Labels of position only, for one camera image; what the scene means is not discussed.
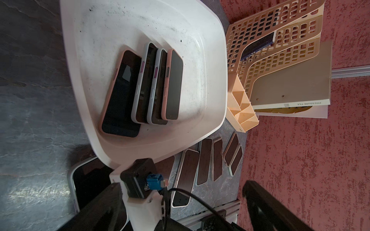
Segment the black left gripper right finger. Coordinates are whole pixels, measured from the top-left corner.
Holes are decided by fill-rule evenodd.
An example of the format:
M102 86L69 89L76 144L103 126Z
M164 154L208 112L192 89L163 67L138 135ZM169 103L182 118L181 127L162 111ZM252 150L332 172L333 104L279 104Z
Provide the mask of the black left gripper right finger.
M256 181L246 181L242 194L254 231L312 230Z

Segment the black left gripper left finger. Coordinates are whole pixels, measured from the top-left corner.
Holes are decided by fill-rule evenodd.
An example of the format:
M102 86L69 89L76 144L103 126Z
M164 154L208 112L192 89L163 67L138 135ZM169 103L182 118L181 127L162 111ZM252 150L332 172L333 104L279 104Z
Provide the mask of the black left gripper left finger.
M123 229L122 203L120 184L113 183L59 230L121 231Z

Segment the black phone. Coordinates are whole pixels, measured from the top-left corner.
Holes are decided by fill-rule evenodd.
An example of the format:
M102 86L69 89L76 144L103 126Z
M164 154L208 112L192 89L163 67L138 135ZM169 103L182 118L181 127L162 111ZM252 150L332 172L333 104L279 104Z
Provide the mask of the black phone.
M223 140L218 137L213 142L212 180L215 182L223 173Z
M103 164L97 157L91 157L72 167L67 175L75 210L79 213L104 189L111 185L109 175L113 170ZM123 206L123 229L128 223Z
M212 143L213 141L211 138L205 138L200 143L197 186L206 183L208 180L212 154Z

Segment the white plastic storage box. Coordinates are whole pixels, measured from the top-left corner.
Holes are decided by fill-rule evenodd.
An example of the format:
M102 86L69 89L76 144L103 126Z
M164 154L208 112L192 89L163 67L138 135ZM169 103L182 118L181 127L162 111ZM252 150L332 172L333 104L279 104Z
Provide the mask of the white plastic storage box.
M60 11L78 109L105 165L158 162L221 127L225 32L201 1L61 1Z

